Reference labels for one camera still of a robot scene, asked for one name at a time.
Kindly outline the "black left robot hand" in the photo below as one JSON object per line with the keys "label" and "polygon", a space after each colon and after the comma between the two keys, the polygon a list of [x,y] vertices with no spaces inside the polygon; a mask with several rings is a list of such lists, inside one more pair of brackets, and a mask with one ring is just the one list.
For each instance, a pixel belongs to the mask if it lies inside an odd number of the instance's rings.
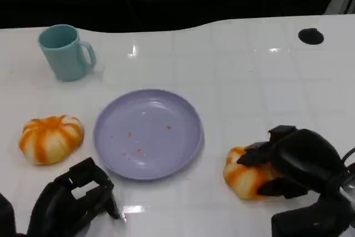
{"label": "black left robot hand", "polygon": [[41,192],[27,236],[76,236],[102,213],[121,219],[114,184],[89,157],[55,178]]}

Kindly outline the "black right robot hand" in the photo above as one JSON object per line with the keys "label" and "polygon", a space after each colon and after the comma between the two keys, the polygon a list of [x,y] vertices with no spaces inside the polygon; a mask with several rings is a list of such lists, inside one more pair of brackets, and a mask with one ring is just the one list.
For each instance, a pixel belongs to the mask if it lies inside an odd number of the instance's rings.
{"label": "black right robot hand", "polygon": [[312,130],[291,125],[276,126],[269,134],[269,141],[252,144],[237,160],[246,167],[269,163],[281,174],[261,185],[259,195],[291,199],[310,190],[323,195],[337,193],[334,186],[347,168],[329,141]]}

